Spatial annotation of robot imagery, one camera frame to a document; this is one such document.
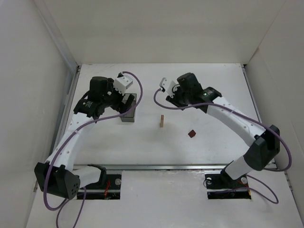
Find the wooden block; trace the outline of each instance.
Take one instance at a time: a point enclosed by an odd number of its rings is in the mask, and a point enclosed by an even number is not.
[[[196,132],[194,130],[191,130],[188,135],[190,136],[190,138],[193,138],[196,135]]]
[[[161,115],[161,123],[160,123],[160,127],[163,127],[163,120],[164,120],[164,116]]]

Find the red wire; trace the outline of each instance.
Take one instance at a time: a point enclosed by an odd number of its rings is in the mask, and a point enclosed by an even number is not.
[[[106,196],[108,194],[108,190],[109,190],[110,185],[111,185],[111,183],[110,183],[110,181],[108,181],[106,183],[106,189],[104,190],[104,199],[106,198]]]

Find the white enclosure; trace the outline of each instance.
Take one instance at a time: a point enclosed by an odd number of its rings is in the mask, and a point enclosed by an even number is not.
[[[215,87],[250,117],[260,117],[263,123],[278,126],[292,152],[293,165],[287,171],[288,176],[255,173],[276,188],[280,204],[270,206],[253,194],[252,201],[244,209],[240,207],[238,213],[250,218],[249,227],[303,227],[298,215],[304,221],[303,24],[304,0],[0,0],[0,227],[36,228],[46,227],[45,223],[55,226],[55,213],[43,208],[40,190],[35,193],[34,167],[58,143],[69,113],[86,92],[90,78],[103,74],[116,77],[121,70],[136,73],[144,85],[146,95],[137,109],[136,122],[121,124],[116,119],[95,126],[84,144],[87,154],[80,153],[77,157],[78,165],[223,166],[243,154],[247,146],[241,139],[203,112],[151,108],[155,105],[152,94],[158,88],[156,81],[163,76],[176,79],[182,72],[194,72],[203,87]],[[132,89],[139,92],[135,84]],[[163,95],[159,100],[165,103]],[[161,133],[160,114],[165,115]],[[129,144],[122,154],[122,148],[111,146],[110,142],[115,137],[123,140],[126,128],[136,132],[128,139],[141,143]],[[187,133],[194,128],[198,129],[197,136],[190,139]],[[171,140],[158,143],[168,139],[169,134]],[[201,146],[199,137],[205,140],[201,147],[204,153],[197,149]],[[286,166],[283,148],[275,161],[280,168]],[[234,222],[221,217],[213,224],[210,220],[213,215],[201,217],[198,211],[206,208],[200,203],[210,201],[206,200],[200,179],[192,178],[191,171],[164,172],[160,181],[156,178],[158,172],[126,171],[123,175],[130,181],[122,185],[124,200],[116,204],[113,200],[106,201],[107,218],[119,212],[124,219],[137,216],[151,221],[151,227],[246,225],[242,219]],[[174,185],[167,184],[172,178],[176,181],[174,190]],[[189,195],[182,198],[184,194],[178,187],[185,187],[184,181],[195,186],[186,188],[195,196],[194,200]],[[131,185],[139,182],[143,186],[133,190]],[[161,190],[149,193],[154,186]],[[151,196],[149,200],[143,198],[146,194]],[[176,199],[180,198],[185,208],[194,206],[193,210],[185,213],[178,208],[181,204],[176,204]],[[167,217],[163,217],[156,204],[161,201],[164,210],[172,212]],[[151,208],[147,213],[136,208],[129,210],[131,202],[138,207],[149,204]],[[63,227],[72,227],[79,203],[73,201],[63,210]],[[99,227],[102,218],[98,215],[105,210],[104,206],[87,200],[78,227]],[[222,204],[209,206],[213,210],[223,209]],[[176,221],[172,221],[174,212],[179,215]],[[158,223],[148,213],[156,213]],[[92,214],[95,220],[88,220]],[[143,220],[134,225],[143,227]]]

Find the screw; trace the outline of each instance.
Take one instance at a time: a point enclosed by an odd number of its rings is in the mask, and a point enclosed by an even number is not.
[[[121,183],[122,183],[122,180],[121,180],[121,179],[117,178],[117,179],[115,180],[115,184],[116,184],[116,185],[121,185]]]
[[[247,180],[246,177],[242,177],[242,178],[241,178],[241,182],[242,182],[243,184],[247,184],[247,183],[248,183],[248,180]]]
[[[212,178],[211,177],[206,178],[206,184],[212,184]]]

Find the metal edge strip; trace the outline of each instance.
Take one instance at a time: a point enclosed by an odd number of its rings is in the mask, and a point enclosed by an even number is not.
[[[62,118],[61,118],[61,121],[60,121],[60,126],[59,126],[59,129],[58,129],[57,135],[56,135],[56,140],[55,140],[54,147],[56,147],[58,145],[60,139],[62,138],[62,136],[65,133],[66,126],[67,126],[66,124],[67,124],[67,121],[68,121],[68,116],[69,116],[69,113],[70,113],[70,109],[71,109],[71,106],[72,106],[76,86],[77,86],[79,75],[80,75],[80,69],[81,69],[81,67],[77,68],[76,74],[74,75],[72,83],[71,83],[70,90],[69,90],[68,94],[66,95],[66,102],[65,102],[66,105],[65,105],[63,115],[62,115]]]

